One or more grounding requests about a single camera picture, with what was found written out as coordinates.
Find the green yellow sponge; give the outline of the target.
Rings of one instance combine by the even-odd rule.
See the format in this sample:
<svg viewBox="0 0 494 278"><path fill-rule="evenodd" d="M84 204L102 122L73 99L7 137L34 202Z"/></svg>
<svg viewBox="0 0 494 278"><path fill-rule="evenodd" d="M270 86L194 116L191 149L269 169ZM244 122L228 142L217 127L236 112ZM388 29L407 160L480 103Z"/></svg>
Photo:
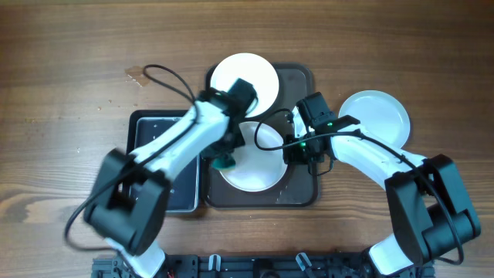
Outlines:
<svg viewBox="0 0 494 278"><path fill-rule="evenodd" d="M231 153L225 153L212 159L211 166L218 171L227 171L234 168L236 162Z"/></svg>

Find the white plate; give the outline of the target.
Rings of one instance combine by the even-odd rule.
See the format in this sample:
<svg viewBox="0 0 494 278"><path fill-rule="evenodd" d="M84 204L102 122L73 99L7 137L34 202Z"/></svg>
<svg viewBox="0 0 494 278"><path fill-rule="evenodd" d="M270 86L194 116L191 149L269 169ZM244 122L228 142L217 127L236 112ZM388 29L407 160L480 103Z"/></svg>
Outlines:
<svg viewBox="0 0 494 278"><path fill-rule="evenodd" d="M283 151L263 151L254 143L258 122L240 123L245 145L232 154L235 166L220 170L221 176L234 188L244 192L261 192L278 183L288 168L283 160Z"/></svg>
<svg viewBox="0 0 494 278"><path fill-rule="evenodd" d="M364 90L343 102L339 117L350 115L372 134L395 147L403 148L411 133L411 121L404 106L392 95Z"/></svg>
<svg viewBox="0 0 494 278"><path fill-rule="evenodd" d="M249 108L247 118L264 114L275 103L279 93L279 78L273 65L253 53L237 53L223 59L214 69L210 86L228 91L237 79L251 83L258 102Z"/></svg>

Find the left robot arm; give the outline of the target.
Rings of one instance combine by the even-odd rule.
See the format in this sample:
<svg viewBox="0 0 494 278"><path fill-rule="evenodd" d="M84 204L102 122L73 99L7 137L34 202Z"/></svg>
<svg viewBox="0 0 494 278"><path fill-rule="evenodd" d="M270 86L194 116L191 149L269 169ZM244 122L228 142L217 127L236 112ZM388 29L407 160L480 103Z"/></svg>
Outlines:
<svg viewBox="0 0 494 278"><path fill-rule="evenodd" d="M134 274L153 277L165 261L155 239L182 170L198 157L234 166L232 153L245 143L239 125L255 99L254 86L242 79L226 92L202 91L161 136L129 154L113 150L105 156L83 218Z"/></svg>

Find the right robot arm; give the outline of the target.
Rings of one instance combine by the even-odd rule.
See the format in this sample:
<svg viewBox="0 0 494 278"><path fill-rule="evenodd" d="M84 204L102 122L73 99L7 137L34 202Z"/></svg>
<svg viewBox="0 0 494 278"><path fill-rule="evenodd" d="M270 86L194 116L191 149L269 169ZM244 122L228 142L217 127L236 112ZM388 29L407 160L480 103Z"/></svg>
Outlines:
<svg viewBox="0 0 494 278"><path fill-rule="evenodd" d="M451 158L426 158L403 150L411 122L391 95L365 90L349 97L338 114L321 93L298 101L286 136L287 164L315 164L329 157L349 164L386 193L393 232L370 247L375 276L393 276L443 260L453 249L462 263L464 243L481 224L458 168Z"/></svg>

